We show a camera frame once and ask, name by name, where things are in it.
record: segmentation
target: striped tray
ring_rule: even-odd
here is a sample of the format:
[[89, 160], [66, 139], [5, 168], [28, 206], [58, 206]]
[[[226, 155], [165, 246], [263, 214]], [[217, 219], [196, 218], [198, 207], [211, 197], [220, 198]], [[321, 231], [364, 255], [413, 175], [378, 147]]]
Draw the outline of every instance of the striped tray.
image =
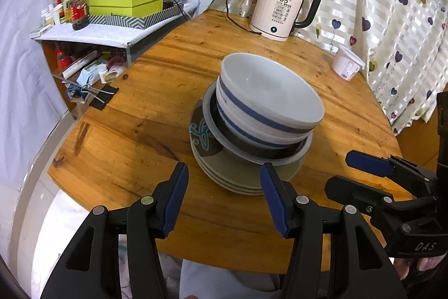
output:
[[184, 5], [182, 3], [179, 3], [179, 5], [180, 8], [175, 5], [144, 18], [122, 17], [118, 15], [89, 15], [89, 23], [108, 24], [110, 26], [129, 27], [132, 29], [147, 29], [156, 23], [181, 14], [181, 9], [184, 9]]

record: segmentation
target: jar with red label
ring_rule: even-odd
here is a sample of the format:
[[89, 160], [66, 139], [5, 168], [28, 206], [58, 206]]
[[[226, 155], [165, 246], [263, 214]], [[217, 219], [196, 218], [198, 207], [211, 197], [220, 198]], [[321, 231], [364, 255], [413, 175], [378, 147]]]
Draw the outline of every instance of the jar with red label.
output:
[[75, 31], [83, 29], [89, 24], [87, 17], [87, 0], [69, 0], [72, 13], [72, 27]]

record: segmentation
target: kettle handle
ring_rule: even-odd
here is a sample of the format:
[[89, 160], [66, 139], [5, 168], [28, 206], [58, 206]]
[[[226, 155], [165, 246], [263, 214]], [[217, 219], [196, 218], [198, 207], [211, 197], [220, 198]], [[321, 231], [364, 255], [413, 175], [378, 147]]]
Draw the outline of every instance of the kettle handle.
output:
[[313, 0], [306, 18], [302, 22], [294, 22], [294, 28], [303, 29], [304, 27], [308, 27], [311, 22], [313, 22], [317, 9], [319, 8], [320, 1], [321, 0]]

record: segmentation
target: blue gripper pad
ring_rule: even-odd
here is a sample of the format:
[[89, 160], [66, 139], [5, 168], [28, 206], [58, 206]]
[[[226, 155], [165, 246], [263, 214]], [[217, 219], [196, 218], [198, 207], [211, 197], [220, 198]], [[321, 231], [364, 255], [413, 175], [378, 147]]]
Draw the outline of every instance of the blue gripper pad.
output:
[[164, 224], [161, 231], [165, 237], [168, 236], [176, 225], [182, 201], [184, 200], [185, 192], [187, 190], [188, 167], [186, 164], [181, 164], [180, 171], [175, 178], [176, 182], [174, 183], [171, 195], [169, 196], [164, 209]]
[[346, 155], [346, 163], [355, 168], [378, 177], [387, 177], [393, 174], [393, 168], [388, 159], [351, 150]]
[[286, 238], [290, 231], [286, 220], [286, 207], [273, 179], [278, 179], [281, 184], [277, 174], [275, 177], [272, 177], [264, 163], [260, 171], [261, 188], [263, 189], [264, 197], [266, 198], [276, 230], [281, 233], [282, 237]]

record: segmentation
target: heart pattern curtain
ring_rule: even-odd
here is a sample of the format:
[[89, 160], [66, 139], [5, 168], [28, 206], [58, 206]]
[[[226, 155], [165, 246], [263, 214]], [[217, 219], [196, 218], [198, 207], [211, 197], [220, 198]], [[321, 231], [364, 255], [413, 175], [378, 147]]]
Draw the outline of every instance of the heart pattern curtain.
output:
[[[225, 11], [225, 3], [215, 0], [212, 8]], [[250, 17], [256, 3], [228, 0], [228, 7]], [[332, 53], [351, 47], [368, 65], [364, 76], [398, 134], [413, 120], [429, 120], [448, 82], [447, 9], [448, 0], [322, 0], [313, 24], [294, 35]]]

